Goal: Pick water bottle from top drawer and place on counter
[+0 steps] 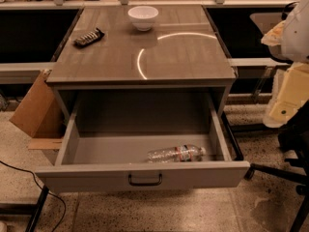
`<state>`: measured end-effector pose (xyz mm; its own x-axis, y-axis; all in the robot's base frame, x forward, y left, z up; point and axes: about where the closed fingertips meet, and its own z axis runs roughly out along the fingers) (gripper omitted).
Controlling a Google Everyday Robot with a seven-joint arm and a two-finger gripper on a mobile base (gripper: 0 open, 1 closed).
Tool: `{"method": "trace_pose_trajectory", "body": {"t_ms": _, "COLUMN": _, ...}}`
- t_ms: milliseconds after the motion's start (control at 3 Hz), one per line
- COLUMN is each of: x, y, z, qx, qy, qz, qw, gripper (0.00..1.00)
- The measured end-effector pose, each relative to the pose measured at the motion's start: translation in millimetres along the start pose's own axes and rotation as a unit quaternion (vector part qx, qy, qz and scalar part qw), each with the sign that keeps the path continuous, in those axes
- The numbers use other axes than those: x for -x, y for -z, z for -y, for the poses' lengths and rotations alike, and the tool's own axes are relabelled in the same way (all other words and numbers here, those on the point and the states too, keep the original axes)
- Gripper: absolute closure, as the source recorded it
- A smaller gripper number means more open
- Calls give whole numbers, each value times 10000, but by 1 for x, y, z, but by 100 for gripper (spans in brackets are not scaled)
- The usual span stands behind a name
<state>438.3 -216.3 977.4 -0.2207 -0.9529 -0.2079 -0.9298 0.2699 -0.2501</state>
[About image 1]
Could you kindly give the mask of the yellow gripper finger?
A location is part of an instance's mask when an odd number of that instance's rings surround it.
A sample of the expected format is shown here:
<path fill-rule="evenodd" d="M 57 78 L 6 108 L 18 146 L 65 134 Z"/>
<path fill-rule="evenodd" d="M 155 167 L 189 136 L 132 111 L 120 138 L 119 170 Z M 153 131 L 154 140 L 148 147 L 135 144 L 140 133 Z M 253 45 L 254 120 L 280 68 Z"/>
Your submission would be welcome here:
<path fill-rule="evenodd" d="M 279 93 L 268 113 L 274 121 L 286 124 L 309 100 L 309 64 L 293 63 L 284 73 Z"/>

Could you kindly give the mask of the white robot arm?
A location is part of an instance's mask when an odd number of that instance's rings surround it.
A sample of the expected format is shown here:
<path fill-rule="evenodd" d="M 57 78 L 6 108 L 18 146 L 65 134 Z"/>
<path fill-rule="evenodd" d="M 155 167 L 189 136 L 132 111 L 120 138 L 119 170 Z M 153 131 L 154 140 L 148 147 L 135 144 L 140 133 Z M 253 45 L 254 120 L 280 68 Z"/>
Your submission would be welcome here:
<path fill-rule="evenodd" d="M 309 0 L 300 0 L 282 22 L 264 34 L 261 43 L 279 45 L 281 54 L 293 62 L 279 72 L 283 81 L 274 81 L 263 118 L 267 127 L 279 128 L 309 100 Z"/>

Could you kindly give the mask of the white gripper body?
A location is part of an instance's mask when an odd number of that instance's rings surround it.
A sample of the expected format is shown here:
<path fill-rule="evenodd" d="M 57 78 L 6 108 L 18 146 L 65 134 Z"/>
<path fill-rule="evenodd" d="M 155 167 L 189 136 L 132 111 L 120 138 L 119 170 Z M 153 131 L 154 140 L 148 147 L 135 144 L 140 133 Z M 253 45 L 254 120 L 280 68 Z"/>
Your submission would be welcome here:
<path fill-rule="evenodd" d="M 288 61 L 288 58 L 282 54 L 281 49 L 284 25 L 285 21 L 280 21 L 265 33 L 261 39 L 261 43 L 268 47 L 271 57 L 276 61 Z"/>

